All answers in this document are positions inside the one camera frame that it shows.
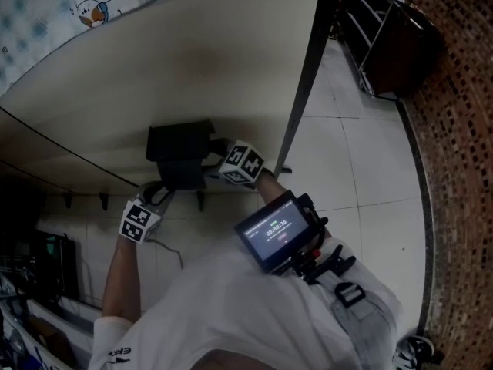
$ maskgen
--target cartoon print fabric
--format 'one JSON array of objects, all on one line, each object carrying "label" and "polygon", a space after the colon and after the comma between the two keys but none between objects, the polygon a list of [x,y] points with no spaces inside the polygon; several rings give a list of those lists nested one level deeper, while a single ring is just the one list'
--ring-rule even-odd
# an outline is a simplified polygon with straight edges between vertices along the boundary
[{"label": "cartoon print fabric", "polygon": [[0,96],[77,35],[152,0],[0,0]]}]

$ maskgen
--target brick wall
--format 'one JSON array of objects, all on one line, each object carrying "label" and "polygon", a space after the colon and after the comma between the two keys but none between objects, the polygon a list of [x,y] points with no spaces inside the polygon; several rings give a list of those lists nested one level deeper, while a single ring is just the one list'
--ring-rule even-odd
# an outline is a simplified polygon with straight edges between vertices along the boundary
[{"label": "brick wall", "polygon": [[433,213],[434,285],[426,332],[441,368],[493,366],[493,0],[412,0],[446,43],[405,100]]}]

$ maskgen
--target person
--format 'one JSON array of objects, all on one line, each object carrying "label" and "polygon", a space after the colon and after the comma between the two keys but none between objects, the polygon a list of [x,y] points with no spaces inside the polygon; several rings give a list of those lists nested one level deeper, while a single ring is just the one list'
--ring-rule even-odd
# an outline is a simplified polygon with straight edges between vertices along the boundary
[{"label": "person", "polygon": [[[286,191],[264,172],[256,188],[266,204]],[[338,244],[326,230],[320,251],[328,256]],[[351,256],[345,244],[342,255]],[[359,261],[346,274],[368,297],[384,303],[383,323],[392,327],[380,330],[381,321],[370,327],[359,325],[354,329],[357,335],[366,336],[356,343],[350,333],[353,325],[348,328],[335,315],[334,292],[322,284],[308,285],[295,274],[263,274],[240,239],[187,265],[160,302],[141,317],[136,245],[119,237],[102,318],[94,324],[89,368],[380,370],[390,366],[401,305]],[[371,312],[380,314],[380,310]],[[366,314],[362,319],[373,317]]]}]

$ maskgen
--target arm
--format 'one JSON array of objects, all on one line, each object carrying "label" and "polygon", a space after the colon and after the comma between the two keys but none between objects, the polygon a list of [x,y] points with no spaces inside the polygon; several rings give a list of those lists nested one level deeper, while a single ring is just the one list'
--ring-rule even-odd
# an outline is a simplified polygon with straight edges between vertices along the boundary
[{"label": "arm", "polygon": [[102,316],[131,322],[140,318],[140,281],[136,243],[118,237],[115,254],[106,278]]},{"label": "arm", "polygon": [[[272,200],[277,199],[281,194],[287,191],[285,187],[283,187],[277,180],[272,177],[270,174],[262,171],[255,182],[255,187],[257,188],[259,195],[262,197],[263,202],[265,204],[270,203]],[[332,237],[327,230],[325,229],[325,238]],[[312,241],[313,244],[317,242],[317,238],[315,237]]]}]

